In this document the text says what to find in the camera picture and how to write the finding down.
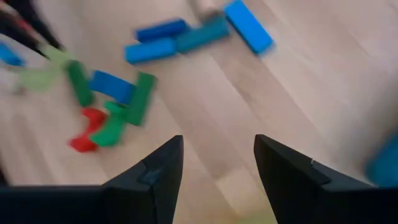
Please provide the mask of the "green wooden plank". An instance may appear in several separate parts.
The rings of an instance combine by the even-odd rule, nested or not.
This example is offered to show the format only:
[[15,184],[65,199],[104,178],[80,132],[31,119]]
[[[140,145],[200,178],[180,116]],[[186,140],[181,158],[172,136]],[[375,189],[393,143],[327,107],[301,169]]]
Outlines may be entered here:
[[155,89],[157,78],[149,73],[139,72],[136,89],[126,110],[127,123],[140,126],[146,115],[152,93]]
[[77,60],[69,60],[64,66],[75,96],[82,107],[91,105],[94,102],[85,66]]

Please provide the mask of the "green wooden arch block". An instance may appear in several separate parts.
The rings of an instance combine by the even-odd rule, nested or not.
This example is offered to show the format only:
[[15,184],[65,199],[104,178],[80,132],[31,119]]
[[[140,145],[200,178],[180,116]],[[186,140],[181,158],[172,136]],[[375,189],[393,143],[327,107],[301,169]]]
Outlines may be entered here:
[[109,115],[104,125],[90,135],[90,140],[100,147],[110,147],[116,145],[122,136],[126,123],[126,107],[115,101],[106,101],[104,107]]

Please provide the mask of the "natural wooden cylinder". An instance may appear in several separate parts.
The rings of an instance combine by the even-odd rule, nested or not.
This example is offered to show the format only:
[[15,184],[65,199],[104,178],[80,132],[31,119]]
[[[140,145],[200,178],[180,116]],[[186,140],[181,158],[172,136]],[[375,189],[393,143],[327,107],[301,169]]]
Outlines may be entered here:
[[221,14],[214,0],[190,0],[190,5],[193,13],[202,22]]

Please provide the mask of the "light green wooden block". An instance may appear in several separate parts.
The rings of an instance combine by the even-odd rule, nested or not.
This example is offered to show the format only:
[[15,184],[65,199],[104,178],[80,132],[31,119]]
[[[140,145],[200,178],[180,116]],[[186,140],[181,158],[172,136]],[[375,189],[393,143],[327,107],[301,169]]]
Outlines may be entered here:
[[40,44],[39,50],[47,57],[40,67],[22,67],[16,71],[21,84],[35,91],[45,91],[50,88],[55,79],[63,73],[68,62],[74,56],[68,51],[62,51],[49,44]]

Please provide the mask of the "blue wooden block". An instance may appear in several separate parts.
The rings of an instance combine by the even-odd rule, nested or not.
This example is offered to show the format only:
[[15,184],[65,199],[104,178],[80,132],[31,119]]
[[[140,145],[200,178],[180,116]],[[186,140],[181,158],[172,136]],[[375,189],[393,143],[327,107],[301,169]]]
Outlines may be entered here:
[[89,82],[90,88],[115,99],[120,104],[128,105],[136,86],[99,70],[93,71]]

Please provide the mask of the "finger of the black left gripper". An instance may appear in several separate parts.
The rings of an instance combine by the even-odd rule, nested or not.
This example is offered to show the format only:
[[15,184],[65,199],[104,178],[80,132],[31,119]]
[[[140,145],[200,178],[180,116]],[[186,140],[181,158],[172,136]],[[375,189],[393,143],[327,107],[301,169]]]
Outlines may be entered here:
[[0,34],[4,34],[18,43],[30,48],[41,56],[48,58],[40,49],[39,41],[33,38],[24,30],[12,16],[4,11],[0,11]]
[[63,50],[63,45],[54,37],[47,24],[39,17],[33,0],[6,0],[6,4],[15,9],[35,31],[37,31],[52,47]]

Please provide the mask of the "teal wooden plank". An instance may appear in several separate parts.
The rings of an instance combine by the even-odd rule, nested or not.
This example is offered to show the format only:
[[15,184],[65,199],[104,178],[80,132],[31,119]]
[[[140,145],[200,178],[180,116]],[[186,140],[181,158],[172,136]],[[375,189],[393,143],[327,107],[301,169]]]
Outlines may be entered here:
[[184,54],[227,36],[229,36],[229,27],[226,18],[216,17],[199,28],[179,35],[175,39],[176,51]]

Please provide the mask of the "red wooden arch block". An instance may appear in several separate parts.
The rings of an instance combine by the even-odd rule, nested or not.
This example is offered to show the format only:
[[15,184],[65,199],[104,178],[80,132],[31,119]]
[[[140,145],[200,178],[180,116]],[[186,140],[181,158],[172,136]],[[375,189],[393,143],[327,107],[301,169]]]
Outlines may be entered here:
[[98,145],[90,139],[90,135],[102,127],[108,115],[96,108],[83,108],[81,113],[88,119],[88,125],[81,134],[69,140],[68,145],[78,152],[96,151]]

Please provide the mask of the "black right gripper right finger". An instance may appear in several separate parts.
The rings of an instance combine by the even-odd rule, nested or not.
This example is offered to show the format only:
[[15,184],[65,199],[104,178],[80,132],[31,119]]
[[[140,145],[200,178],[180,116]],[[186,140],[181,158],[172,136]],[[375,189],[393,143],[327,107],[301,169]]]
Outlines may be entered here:
[[254,141],[278,224],[398,224],[398,188],[365,184],[272,138]]

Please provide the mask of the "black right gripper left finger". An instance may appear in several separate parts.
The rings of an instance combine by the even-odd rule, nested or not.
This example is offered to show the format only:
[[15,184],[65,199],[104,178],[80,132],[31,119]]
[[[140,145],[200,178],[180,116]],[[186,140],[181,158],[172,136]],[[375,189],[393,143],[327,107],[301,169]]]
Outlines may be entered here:
[[176,135],[102,185],[0,187],[0,224],[172,224],[183,157]]

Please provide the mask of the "dark blue wooden plank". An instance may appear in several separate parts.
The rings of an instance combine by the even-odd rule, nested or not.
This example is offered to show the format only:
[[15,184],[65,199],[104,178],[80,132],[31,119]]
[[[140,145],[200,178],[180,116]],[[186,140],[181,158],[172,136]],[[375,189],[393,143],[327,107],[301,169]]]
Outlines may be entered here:
[[134,36],[139,42],[148,42],[155,39],[176,37],[191,29],[189,24],[182,18],[167,21],[136,29]]

